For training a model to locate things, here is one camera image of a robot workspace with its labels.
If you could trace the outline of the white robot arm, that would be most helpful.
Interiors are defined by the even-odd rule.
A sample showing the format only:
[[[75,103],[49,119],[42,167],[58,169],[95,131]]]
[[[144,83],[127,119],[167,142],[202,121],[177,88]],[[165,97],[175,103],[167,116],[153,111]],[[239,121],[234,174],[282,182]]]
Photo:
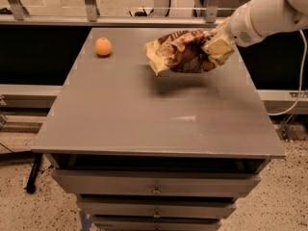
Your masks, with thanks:
[[[277,33],[308,26],[308,0],[251,0],[238,7],[211,31],[202,45],[211,68],[223,65],[233,46],[248,47]]]

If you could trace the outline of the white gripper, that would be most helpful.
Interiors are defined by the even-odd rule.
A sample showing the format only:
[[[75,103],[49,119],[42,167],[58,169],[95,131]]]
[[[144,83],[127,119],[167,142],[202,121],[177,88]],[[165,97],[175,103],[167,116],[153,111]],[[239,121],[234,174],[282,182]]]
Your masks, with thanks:
[[[261,42],[264,38],[257,33],[252,22],[252,5],[255,0],[238,7],[227,22],[229,37],[220,36],[205,42],[201,48],[208,55],[209,62],[215,66],[223,65],[234,53],[235,43],[240,47]]]

